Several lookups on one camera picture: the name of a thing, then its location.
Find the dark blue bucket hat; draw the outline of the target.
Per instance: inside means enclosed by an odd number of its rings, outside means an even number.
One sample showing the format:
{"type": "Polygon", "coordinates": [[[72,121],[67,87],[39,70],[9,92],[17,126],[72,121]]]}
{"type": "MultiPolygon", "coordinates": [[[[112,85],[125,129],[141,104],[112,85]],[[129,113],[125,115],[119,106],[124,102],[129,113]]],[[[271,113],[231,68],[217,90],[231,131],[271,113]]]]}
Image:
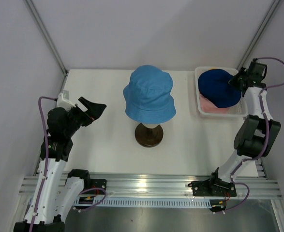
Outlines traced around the dark blue bucket hat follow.
{"type": "Polygon", "coordinates": [[[231,78],[225,70],[206,71],[198,79],[199,92],[218,108],[234,106],[240,101],[241,92],[229,85],[231,78]]]}

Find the light blue bucket hat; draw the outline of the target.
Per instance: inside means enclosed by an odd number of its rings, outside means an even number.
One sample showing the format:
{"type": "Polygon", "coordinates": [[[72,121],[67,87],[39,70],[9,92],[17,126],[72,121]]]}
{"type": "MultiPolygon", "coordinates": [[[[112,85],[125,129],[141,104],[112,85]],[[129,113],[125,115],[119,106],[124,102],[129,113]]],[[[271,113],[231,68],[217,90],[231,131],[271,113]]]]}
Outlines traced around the light blue bucket hat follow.
{"type": "Polygon", "coordinates": [[[161,124],[176,115],[169,73],[152,65],[142,65],[131,73],[124,88],[126,115],[139,123],[161,124]]]}

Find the cream mannequin head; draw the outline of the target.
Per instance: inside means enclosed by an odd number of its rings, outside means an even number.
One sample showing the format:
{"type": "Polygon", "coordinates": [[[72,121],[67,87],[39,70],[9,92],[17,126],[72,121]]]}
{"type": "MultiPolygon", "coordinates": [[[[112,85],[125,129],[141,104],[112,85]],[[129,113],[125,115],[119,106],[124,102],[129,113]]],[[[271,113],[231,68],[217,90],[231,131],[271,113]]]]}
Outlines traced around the cream mannequin head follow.
{"type": "Polygon", "coordinates": [[[159,126],[159,124],[151,124],[151,123],[143,123],[143,125],[147,128],[147,130],[152,130],[154,128],[156,128],[157,126],[159,126]]]}

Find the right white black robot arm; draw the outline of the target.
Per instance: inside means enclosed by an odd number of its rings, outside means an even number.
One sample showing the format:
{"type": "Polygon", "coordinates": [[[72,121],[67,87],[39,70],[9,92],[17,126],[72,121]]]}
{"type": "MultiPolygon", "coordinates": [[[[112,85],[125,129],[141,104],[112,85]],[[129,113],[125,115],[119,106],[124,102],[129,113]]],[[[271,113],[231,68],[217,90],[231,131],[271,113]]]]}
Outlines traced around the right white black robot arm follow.
{"type": "Polygon", "coordinates": [[[229,82],[241,91],[248,115],[234,139],[234,153],[211,174],[207,188],[212,195],[234,191],[234,179],[248,164],[268,155],[280,131],[281,124],[268,109],[267,86],[263,82],[266,74],[267,65],[254,58],[248,68],[241,68],[229,82]]]}

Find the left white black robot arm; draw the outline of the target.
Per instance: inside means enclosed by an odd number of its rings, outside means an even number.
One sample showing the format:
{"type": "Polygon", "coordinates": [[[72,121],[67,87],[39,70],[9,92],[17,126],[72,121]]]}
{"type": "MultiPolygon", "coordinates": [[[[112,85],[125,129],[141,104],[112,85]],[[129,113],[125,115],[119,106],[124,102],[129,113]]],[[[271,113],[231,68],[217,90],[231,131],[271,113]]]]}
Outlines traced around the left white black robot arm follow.
{"type": "Polygon", "coordinates": [[[24,219],[15,223],[15,232],[62,232],[71,209],[77,212],[91,209],[74,206],[79,195],[93,192],[106,197],[106,188],[92,185],[89,171],[81,169],[71,170],[64,189],[58,192],[59,182],[73,147],[73,135],[81,127],[87,127],[98,120],[106,105],[80,97],[79,102],[86,107],[86,111],[83,111],[60,93],[57,98],[52,98],[56,107],[44,117],[41,104],[43,99],[43,96],[38,99],[44,130],[39,177],[31,205],[24,219]]]}

